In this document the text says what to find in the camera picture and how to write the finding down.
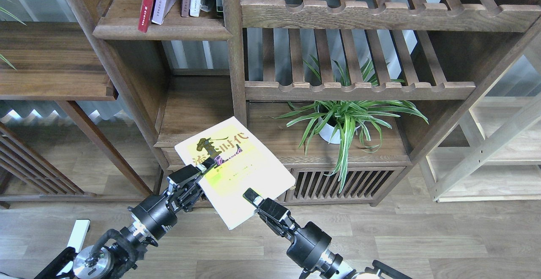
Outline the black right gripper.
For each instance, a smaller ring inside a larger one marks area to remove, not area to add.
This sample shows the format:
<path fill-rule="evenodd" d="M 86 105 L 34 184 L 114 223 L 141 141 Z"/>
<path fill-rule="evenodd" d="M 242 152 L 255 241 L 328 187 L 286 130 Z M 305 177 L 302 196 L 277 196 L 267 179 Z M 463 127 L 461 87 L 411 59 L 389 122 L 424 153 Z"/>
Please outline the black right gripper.
<path fill-rule="evenodd" d="M 303 273 L 320 271 L 325 273 L 332 265 L 328 246 L 332 238 L 315 223 L 308 222 L 301 228 L 291 216 L 290 211 L 278 202 L 257 194 L 248 188 L 242 195 L 255 206 L 260 218 L 279 236 L 290 241 L 286 252 Z"/>

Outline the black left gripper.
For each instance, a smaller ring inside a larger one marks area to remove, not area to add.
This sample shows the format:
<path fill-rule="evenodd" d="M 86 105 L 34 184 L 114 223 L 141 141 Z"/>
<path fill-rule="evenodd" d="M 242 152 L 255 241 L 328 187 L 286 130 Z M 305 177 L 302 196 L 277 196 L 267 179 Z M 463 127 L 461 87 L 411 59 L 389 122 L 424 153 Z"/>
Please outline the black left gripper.
<path fill-rule="evenodd" d="M 187 165 L 168 175 L 168 188 L 160 195 L 151 195 L 134 208 L 129 208 L 134 222 L 127 228 L 130 242 L 156 242 L 174 225 L 180 211 L 191 212 L 203 194 L 197 184 L 208 171 L 216 167 L 213 158 L 194 166 Z"/>

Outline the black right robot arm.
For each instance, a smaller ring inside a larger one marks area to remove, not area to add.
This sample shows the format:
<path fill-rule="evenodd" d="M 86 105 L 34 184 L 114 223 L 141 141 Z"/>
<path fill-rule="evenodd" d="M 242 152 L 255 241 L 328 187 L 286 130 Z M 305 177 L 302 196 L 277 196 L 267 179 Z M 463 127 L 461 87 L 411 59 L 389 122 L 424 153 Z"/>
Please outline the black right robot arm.
<path fill-rule="evenodd" d="M 244 192 L 243 197 L 255 206 L 260 218 L 272 231 L 290 241 L 287 256 L 303 269 L 300 279 L 315 271 L 320 272 L 323 279 L 382 279 L 384 275 L 392 279 L 408 278 L 408 275 L 378 260 L 372 262 L 372 268 L 358 272 L 340 254 L 328 249 L 332 237 L 315 223 L 308 222 L 300 227 L 290 210 L 270 198 L 263 198 L 251 188 Z"/>

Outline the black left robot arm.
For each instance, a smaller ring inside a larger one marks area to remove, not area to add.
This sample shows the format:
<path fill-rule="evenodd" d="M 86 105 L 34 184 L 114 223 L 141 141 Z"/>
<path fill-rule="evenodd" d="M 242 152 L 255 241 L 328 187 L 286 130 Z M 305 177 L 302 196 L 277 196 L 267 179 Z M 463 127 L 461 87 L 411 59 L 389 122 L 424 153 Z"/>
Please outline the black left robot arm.
<path fill-rule="evenodd" d="M 147 246 L 158 246 L 174 225 L 180 211 L 191 212 L 203 190 L 200 179 L 217 166 L 213 158 L 188 165 L 168 175 L 168 188 L 150 195 L 129 211 L 134 222 L 120 231 L 110 229 L 93 245 L 76 252 L 67 247 L 38 275 L 38 279 L 119 279 L 144 258 Z"/>

